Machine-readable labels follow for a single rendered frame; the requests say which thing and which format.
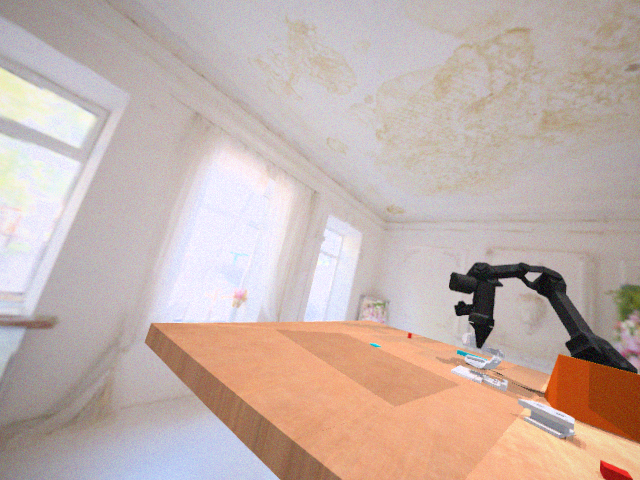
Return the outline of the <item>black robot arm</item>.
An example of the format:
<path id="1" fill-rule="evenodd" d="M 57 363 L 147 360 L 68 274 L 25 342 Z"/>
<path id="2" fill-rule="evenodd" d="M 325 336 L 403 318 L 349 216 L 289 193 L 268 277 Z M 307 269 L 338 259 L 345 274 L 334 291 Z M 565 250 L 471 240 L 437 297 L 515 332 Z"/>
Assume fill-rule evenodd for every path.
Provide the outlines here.
<path id="1" fill-rule="evenodd" d="M 535 281 L 529 281 L 524 275 L 527 272 L 542 273 Z M 605 339 L 594 335 L 581 314 L 566 294 L 566 283 L 562 275 L 550 268 L 524 263 L 514 265 L 490 266 L 488 263 L 474 263 L 467 275 L 453 272 L 450 275 L 449 289 L 475 296 L 494 299 L 495 287 L 502 287 L 500 278 L 521 279 L 523 283 L 547 298 L 562 324 L 566 327 L 571 340 L 565 342 L 571 356 L 583 361 L 590 361 L 606 367 L 613 367 L 626 372 L 638 374 L 626 358 L 613 348 Z"/>

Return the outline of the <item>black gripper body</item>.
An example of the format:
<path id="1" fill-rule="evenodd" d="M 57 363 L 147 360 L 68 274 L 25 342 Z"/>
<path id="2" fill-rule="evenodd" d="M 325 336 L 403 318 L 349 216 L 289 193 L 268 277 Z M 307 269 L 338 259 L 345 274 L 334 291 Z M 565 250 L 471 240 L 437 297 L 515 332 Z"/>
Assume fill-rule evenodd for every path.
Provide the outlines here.
<path id="1" fill-rule="evenodd" d="M 468 321 L 485 327 L 494 327 L 494 299 L 473 295 L 472 304 L 475 305 L 476 312 L 471 311 Z"/>

